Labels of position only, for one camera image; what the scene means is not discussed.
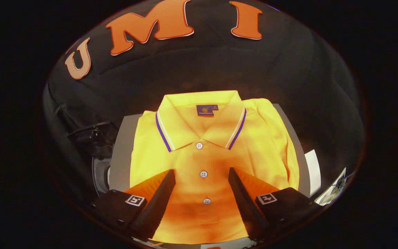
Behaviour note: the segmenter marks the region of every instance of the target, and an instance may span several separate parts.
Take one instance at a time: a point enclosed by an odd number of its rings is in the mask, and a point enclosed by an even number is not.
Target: letter m
[[[191,35],[194,32],[187,24],[185,5],[190,0],[164,0],[156,4],[146,17],[127,13],[106,25],[112,31],[112,55],[119,55],[133,47],[126,39],[128,33],[140,43],[148,41],[156,22],[159,30],[154,37],[159,40]]]

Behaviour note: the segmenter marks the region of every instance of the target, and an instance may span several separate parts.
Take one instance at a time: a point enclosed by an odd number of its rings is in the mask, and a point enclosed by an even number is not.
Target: purple stripe
[[[239,135],[240,131],[242,130],[242,126],[244,126],[245,116],[247,116],[247,109],[245,109],[244,118],[242,119],[242,123],[240,124],[239,130],[237,131],[236,135],[234,136],[233,141],[231,142],[231,144],[228,147],[229,150],[231,150],[231,147],[233,146],[234,142],[236,141],[237,136]]]
[[[167,146],[167,149],[169,150],[169,152],[171,152],[170,146],[169,146],[167,140],[165,139],[164,134],[162,133],[161,126],[159,125],[158,113],[157,112],[156,112],[156,125],[158,126],[158,130],[159,130],[159,133],[161,134],[162,140],[164,140],[164,143]]]

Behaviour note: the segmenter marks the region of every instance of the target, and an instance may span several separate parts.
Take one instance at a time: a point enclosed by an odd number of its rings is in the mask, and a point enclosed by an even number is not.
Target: shirt placket
[[[215,195],[210,191],[210,186],[214,184],[214,169],[211,158],[211,151],[215,148],[213,144],[198,140],[192,144],[193,160],[195,165],[195,175],[199,178],[199,194],[197,196],[197,215],[199,224],[213,224],[218,222],[218,205]]]

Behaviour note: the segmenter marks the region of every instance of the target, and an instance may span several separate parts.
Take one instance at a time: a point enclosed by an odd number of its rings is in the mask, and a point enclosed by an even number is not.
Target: black cloth
[[[147,43],[126,35],[134,46],[112,56],[112,35],[106,24],[129,12],[146,16],[158,2],[147,1],[114,14],[58,60],[48,88],[62,111],[61,123],[70,131],[104,121],[120,126],[126,115],[157,110],[165,94],[238,90],[242,99],[278,103],[304,152],[315,149],[322,187],[314,197],[344,167],[347,174],[355,169],[365,138],[363,104],[346,63],[319,35],[264,3],[242,0],[263,12],[259,15],[262,38],[239,38],[231,34],[237,23],[234,6],[226,0],[194,0],[185,8],[193,35],[157,40],[153,37],[156,24]],[[90,38],[92,67],[84,78],[75,80],[64,61],[76,52],[75,64],[82,66],[76,48],[86,38]],[[63,132],[54,135],[56,140],[64,136]]]

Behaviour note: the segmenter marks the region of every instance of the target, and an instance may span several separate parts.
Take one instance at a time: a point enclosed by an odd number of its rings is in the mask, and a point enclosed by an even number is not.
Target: clothing label
[[[197,104],[196,109],[198,116],[214,116],[213,111],[219,110],[217,104]]]

